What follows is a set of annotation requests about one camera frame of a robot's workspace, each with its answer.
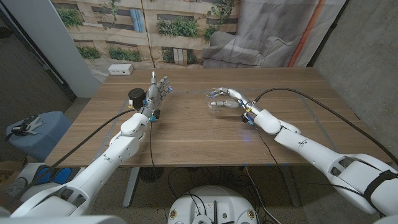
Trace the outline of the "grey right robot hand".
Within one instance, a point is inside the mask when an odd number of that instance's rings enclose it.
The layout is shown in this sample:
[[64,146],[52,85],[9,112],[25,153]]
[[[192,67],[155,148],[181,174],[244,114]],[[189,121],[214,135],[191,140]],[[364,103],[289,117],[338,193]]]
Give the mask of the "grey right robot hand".
[[262,110],[242,93],[232,88],[219,87],[208,94],[210,108],[243,108],[245,112],[257,116]]

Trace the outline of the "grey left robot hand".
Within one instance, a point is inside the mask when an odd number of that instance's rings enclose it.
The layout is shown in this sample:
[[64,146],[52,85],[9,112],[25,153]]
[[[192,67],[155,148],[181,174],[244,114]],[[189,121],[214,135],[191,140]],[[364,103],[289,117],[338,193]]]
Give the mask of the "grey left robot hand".
[[169,83],[168,76],[157,81],[155,71],[151,72],[151,84],[146,93],[146,104],[141,112],[143,115],[150,118],[153,112],[160,108],[164,98],[172,91]]

